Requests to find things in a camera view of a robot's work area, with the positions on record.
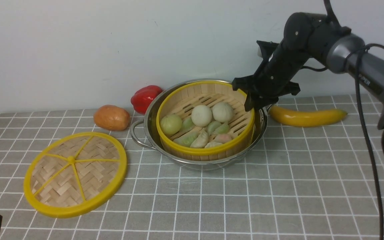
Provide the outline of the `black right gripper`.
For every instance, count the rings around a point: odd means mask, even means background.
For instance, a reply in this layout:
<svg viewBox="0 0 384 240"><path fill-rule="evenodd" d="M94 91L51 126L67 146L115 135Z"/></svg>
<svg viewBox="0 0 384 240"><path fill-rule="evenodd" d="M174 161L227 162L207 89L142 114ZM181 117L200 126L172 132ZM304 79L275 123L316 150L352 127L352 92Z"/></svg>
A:
<svg viewBox="0 0 384 240"><path fill-rule="evenodd" d="M266 102L276 102L280 96L300 92L292 78L311 58L304 50L290 50L284 44L257 40L262 62L254 74L233 79L234 91L247 93L245 111L266 107Z"/></svg>

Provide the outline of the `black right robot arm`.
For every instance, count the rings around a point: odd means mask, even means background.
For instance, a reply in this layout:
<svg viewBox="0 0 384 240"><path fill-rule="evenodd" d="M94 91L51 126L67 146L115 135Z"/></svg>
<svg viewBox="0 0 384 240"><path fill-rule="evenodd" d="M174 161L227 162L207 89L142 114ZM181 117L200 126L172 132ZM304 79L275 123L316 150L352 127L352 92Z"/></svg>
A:
<svg viewBox="0 0 384 240"><path fill-rule="evenodd" d="M383 104L377 127L383 130L384 153L384 60L368 52L376 44L365 44L349 27L340 26L332 13L297 12L286 21L280 43L258 41L258 45L263 61L256 72L232 82L234 91L247 94L246 111L275 104L280 96L297 95L300 87L291 79L314 58L332 73L350 74Z"/></svg>

